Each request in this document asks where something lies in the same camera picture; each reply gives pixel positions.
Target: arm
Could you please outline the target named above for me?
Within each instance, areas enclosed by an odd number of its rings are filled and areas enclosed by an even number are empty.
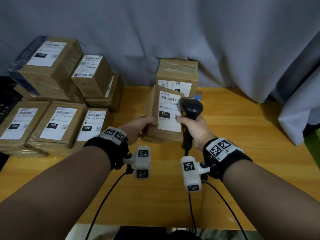
[[[154,117],[122,127],[128,144]],[[0,203],[0,239],[65,239],[110,173],[108,155],[87,146],[45,170]]]
[[[195,148],[217,138],[206,121],[185,117]],[[264,239],[320,239],[320,202],[259,165],[240,160],[223,174],[223,183]]]

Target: right hand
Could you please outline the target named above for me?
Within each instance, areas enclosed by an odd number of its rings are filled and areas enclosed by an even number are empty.
[[[202,151],[205,144],[215,138],[218,138],[212,133],[208,127],[206,120],[199,115],[196,120],[191,120],[187,117],[177,117],[177,121],[186,125],[193,137],[193,146]]]

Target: gray curtain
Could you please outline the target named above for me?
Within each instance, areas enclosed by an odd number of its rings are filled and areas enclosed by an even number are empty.
[[[36,36],[75,37],[126,85],[153,85],[159,58],[199,61],[200,86],[272,94],[295,145],[320,122],[320,0],[1,0],[0,75]]]

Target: yellow wooden tabletop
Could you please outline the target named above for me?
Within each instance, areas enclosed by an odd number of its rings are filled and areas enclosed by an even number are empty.
[[[120,112],[114,116],[118,127],[142,116],[151,87],[125,87]],[[278,102],[257,104],[239,89],[199,88],[203,91],[202,115],[218,137],[225,137],[250,156],[253,161],[282,177],[317,200],[320,200],[320,172],[304,144],[294,146],[282,131],[277,117],[282,106]],[[188,194],[185,192],[180,159],[180,143],[150,144],[138,140],[130,146],[151,147],[151,177],[137,180],[124,176],[106,200],[97,224],[191,227]],[[202,154],[192,149],[190,155],[202,161]],[[30,181],[62,157],[11,157],[0,173],[0,201]],[[102,199],[124,172],[113,170],[79,223],[91,223]],[[244,216],[224,185],[209,179],[229,203],[244,229],[254,227]],[[217,193],[204,185],[192,193],[192,206],[198,228],[239,229],[234,217]]]

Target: green object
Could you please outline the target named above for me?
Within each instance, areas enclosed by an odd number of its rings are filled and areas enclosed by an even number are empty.
[[[320,129],[317,129],[306,136],[304,138],[304,143],[320,169]]]

